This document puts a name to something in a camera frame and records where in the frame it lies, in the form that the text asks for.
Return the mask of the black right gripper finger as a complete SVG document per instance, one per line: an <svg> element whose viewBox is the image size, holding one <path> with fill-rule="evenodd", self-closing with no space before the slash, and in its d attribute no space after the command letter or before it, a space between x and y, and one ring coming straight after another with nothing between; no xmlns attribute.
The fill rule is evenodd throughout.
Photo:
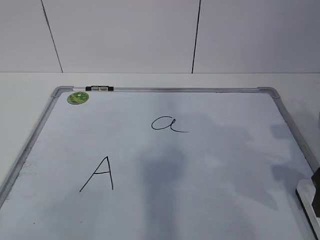
<svg viewBox="0 0 320 240"><path fill-rule="evenodd" d="M320 168L318 168L311 177L315 187L315 194L312 200L312 208L316 217L320 216Z"/></svg>

